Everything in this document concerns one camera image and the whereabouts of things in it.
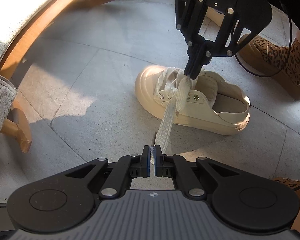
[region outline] leopard print shoe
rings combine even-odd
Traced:
[[[238,43],[245,39],[242,36]],[[253,68],[271,75],[279,69],[283,70],[273,78],[295,99],[300,100],[300,44],[294,41],[287,65],[285,60],[288,54],[288,47],[280,47],[272,44],[266,39],[256,36],[250,41],[239,55]]]

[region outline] sneaker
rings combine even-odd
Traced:
[[[172,123],[222,135],[242,131],[249,121],[250,101],[237,85],[219,74],[202,70],[195,80],[184,69],[148,66],[136,79],[138,101],[150,114],[162,119],[156,137],[164,153]]]
[[[242,36],[240,43],[248,34]],[[276,73],[282,69],[275,79],[295,100],[300,100],[300,43],[295,40],[291,46],[291,53],[287,65],[286,57],[289,47],[280,47],[270,41],[256,36],[239,55],[256,70],[265,75]]]

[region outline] shoe insole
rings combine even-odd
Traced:
[[[212,109],[216,113],[243,113],[247,110],[241,101],[221,94],[217,94],[217,98]]]

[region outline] metal pin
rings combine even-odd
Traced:
[[[113,195],[117,194],[117,191],[114,188],[104,188],[103,190],[101,190],[101,194],[103,196],[108,196],[108,197],[112,197]]]
[[[193,197],[201,197],[202,195],[204,195],[204,190],[201,188],[193,188],[189,190],[189,194]]]
[[[233,13],[234,13],[233,9],[232,8],[228,8],[228,14],[233,14]]]

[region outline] shoelace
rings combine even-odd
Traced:
[[[185,76],[183,73],[184,69],[179,68],[166,68],[159,76],[156,87],[155,95],[163,98],[164,95],[160,94],[160,90],[164,81],[166,84],[164,86],[164,94],[170,99],[167,104],[166,110],[157,132],[155,145],[160,145],[162,153],[165,154],[169,137],[171,132],[171,127],[173,124],[174,113],[177,115],[185,107],[187,98],[189,97],[189,90],[194,89],[197,84],[198,78],[191,80],[189,76]],[[204,69],[199,73],[199,76],[204,75]]]

